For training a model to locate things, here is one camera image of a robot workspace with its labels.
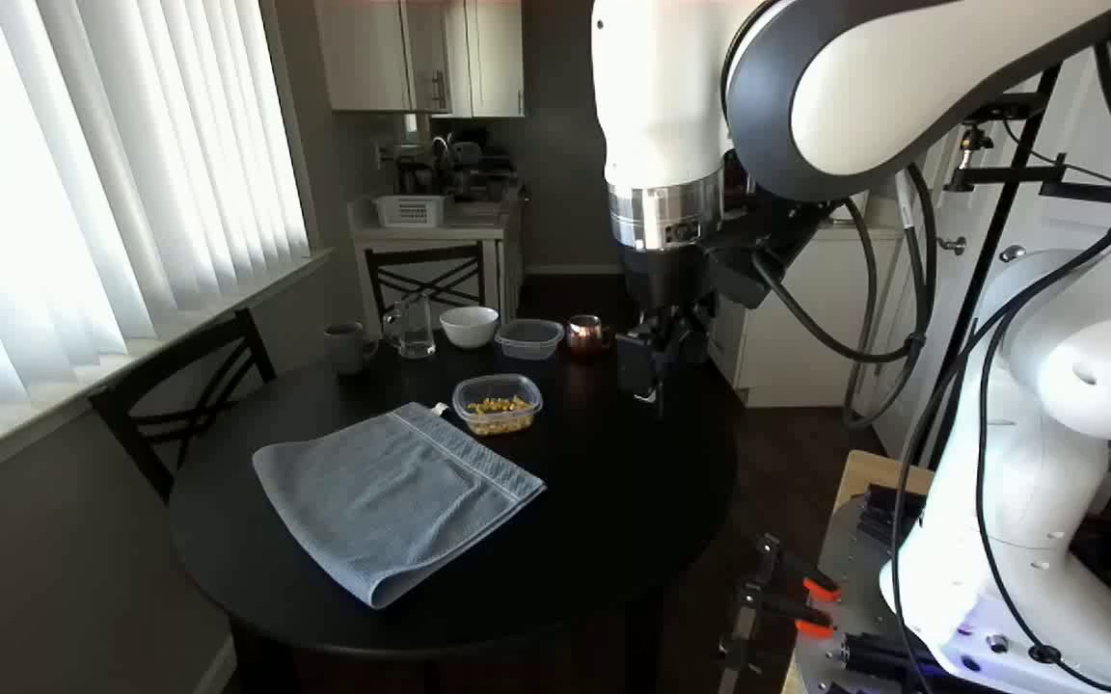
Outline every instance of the vertical blind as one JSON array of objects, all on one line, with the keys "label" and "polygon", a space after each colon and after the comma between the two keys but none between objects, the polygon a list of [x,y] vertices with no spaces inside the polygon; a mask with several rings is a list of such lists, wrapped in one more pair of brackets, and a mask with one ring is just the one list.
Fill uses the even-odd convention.
[{"label": "vertical blind", "polygon": [[304,254],[259,0],[0,0],[0,429]]}]

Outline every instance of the black chair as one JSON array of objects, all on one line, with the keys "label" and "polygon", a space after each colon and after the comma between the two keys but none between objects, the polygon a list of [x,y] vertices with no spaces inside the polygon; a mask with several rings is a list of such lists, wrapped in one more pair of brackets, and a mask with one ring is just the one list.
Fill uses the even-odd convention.
[{"label": "black chair", "polygon": [[[199,386],[192,404],[165,404],[163,411],[154,407],[140,411],[141,395],[163,394],[163,386],[169,386],[169,376],[182,370]],[[192,438],[209,430],[212,418],[232,404],[236,389],[249,370],[259,373],[259,381],[273,381],[276,373],[249,310],[240,307],[236,317],[186,334],[182,343],[127,370],[109,389],[92,394],[92,407],[100,411],[109,430],[127,447],[140,472],[156,489],[163,502],[169,502],[172,471],[186,461]]]},{"label": "black chair", "polygon": [[484,305],[483,251],[430,247],[430,251],[366,251],[372,310],[387,317],[387,291],[428,291],[430,305]]}]

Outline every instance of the blue towel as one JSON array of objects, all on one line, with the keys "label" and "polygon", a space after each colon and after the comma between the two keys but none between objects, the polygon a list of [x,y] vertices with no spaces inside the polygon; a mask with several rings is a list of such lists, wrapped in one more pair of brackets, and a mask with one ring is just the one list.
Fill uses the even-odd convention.
[{"label": "blue towel", "polygon": [[393,605],[542,494],[541,479],[424,404],[268,444],[249,461],[291,539],[370,610]]}]

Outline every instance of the round table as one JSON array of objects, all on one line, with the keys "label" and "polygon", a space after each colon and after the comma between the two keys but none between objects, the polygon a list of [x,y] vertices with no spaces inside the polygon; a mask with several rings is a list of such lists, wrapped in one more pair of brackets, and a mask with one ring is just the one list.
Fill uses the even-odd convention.
[{"label": "round table", "polygon": [[[457,376],[506,370],[542,389],[542,411],[529,430],[483,444],[546,489],[398,605],[366,610],[284,530],[249,452],[403,402],[435,404]],[[169,497],[172,549],[196,589],[232,618],[245,688],[291,681],[284,648],[438,659],[637,605],[649,605],[639,620],[655,625],[655,594],[723,519],[736,453],[720,389],[709,366],[681,370],[655,407],[618,389],[613,357],[510,363],[455,345],[417,363],[378,355],[360,376],[316,363],[242,395],[192,447]],[[655,659],[655,637],[639,637],[639,659]]]}]

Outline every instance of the kitchen cabinet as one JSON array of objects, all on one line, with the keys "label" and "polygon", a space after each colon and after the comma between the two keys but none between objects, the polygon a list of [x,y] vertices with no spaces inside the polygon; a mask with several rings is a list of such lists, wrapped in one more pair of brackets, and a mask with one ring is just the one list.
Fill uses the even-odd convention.
[{"label": "kitchen cabinet", "polygon": [[[870,226],[870,251],[879,276],[888,276],[900,231]],[[822,226],[786,267],[783,285],[830,334],[861,343],[864,258],[847,226]],[[852,376],[852,363],[822,345],[775,296],[758,299],[758,307],[739,307],[720,296],[709,319],[709,363],[748,407],[837,407]]]},{"label": "kitchen cabinet", "polygon": [[316,0],[335,110],[447,109],[447,0]]},{"label": "kitchen cabinet", "polygon": [[451,204],[438,226],[378,226],[370,200],[352,204],[352,251],[363,296],[363,322],[380,334],[378,305],[370,291],[366,251],[428,251],[428,247],[478,247],[483,251],[483,291],[502,319],[515,317],[520,305],[520,206],[515,204]]},{"label": "kitchen cabinet", "polygon": [[520,0],[447,0],[447,110],[443,119],[525,114]]}]

